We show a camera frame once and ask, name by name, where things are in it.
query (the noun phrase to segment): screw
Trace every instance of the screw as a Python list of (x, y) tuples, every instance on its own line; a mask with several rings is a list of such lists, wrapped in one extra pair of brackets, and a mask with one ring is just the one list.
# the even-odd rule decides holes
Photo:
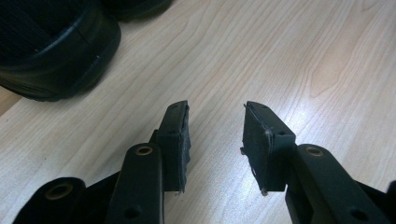
[(268, 195), (268, 192), (267, 192), (267, 190), (266, 189), (262, 189), (262, 196), (267, 196)]

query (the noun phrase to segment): light wood grain surface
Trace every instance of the light wood grain surface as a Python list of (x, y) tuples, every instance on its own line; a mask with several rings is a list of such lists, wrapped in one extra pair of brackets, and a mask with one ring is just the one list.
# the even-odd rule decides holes
[(395, 1), (176, 0), (120, 27), (94, 90), (39, 103), (0, 89), (2, 223), (54, 178), (117, 172), (181, 100), (191, 162), (186, 193), (165, 194), (166, 223), (290, 222), (284, 193), (262, 197), (239, 152), (247, 100), (357, 180), (386, 190), (396, 179)]

